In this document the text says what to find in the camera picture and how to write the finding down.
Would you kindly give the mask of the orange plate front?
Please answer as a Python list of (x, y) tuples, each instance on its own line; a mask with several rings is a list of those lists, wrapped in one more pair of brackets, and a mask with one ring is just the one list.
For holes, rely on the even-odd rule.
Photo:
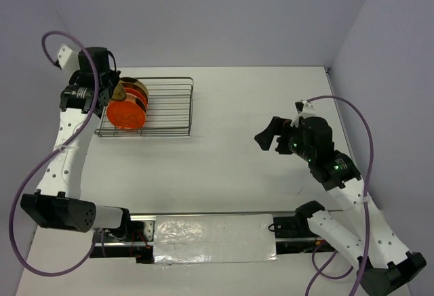
[(120, 129), (140, 129), (146, 122), (146, 112), (129, 102), (110, 102), (106, 107), (110, 123)]

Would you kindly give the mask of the yellow patterned plate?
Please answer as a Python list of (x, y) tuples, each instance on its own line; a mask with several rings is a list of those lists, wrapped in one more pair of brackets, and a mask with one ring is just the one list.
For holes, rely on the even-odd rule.
[(115, 86), (113, 90), (111, 100), (114, 102), (122, 102), (125, 101), (126, 98), (127, 98), (127, 94), (123, 86), (123, 81), (120, 79), (118, 84)]

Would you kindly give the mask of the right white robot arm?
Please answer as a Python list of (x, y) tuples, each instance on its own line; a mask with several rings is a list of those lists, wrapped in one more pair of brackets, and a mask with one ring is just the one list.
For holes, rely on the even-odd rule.
[(277, 142), (279, 154), (295, 154), (305, 160), (314, 179), (341, 206), (355, 231), (339, 224), (317, 201), (296, 209), (296, 231), (326, 240), (357, 270), (368, 295), (388, 295), (407, 284), (426, 267), (419, 252), (412, 252), (397, 237), (373, 200), (364, 195), (364, 180), (351, 158), (338, 151), (332, 128), (321, 117), (289, 119), (273, 117), (255, 135), (262, 150)]

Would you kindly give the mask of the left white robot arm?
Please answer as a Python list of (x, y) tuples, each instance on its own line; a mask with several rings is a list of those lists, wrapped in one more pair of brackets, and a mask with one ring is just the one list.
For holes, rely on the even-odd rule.
[(106, 230), (116, 240), (133, 232), (130, 212), (81, 199), (81, 176), (90, 141), (110, 102), (120, 72), (113, 70), (113, 54), (105, 47), (74, 51), (62, 45), (60, 69), (69, 77), (60, 94), (60, 124), (55, 156), (34, 194), (23, 194), (20, 206), (42, 228), (88, 232)]

